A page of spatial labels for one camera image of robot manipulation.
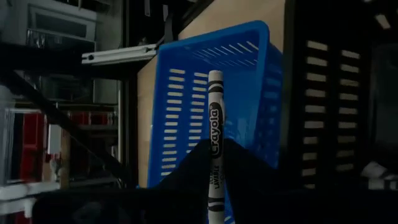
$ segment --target blue plastic basket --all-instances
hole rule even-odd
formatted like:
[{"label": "blue plastic basket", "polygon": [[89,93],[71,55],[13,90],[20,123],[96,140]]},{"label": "blue plastic basket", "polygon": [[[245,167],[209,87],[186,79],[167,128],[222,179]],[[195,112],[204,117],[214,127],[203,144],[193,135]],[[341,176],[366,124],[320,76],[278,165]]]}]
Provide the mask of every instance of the blue plastic basket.
[{"label": "blue plastic basket", "polygon": [[[148,187],[157,185],[201,139],[207,139],[207,79],[224,73],[224,135],[277,168],[282,54],[261,21],[160,47]],[[231,207],[226,203],[226,217]]]}]

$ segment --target crayola logo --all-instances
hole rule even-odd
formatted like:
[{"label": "crayola logo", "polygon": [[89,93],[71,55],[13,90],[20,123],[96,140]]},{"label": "crayola logo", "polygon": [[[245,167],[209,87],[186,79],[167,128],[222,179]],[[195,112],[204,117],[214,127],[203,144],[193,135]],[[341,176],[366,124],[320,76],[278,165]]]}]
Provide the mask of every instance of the crayola logo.
[{"label": "crayola logo", "polygon": [[209,109],[211,155],[216,159],[223,150],[223,111],[218,103],[211,103]]}]

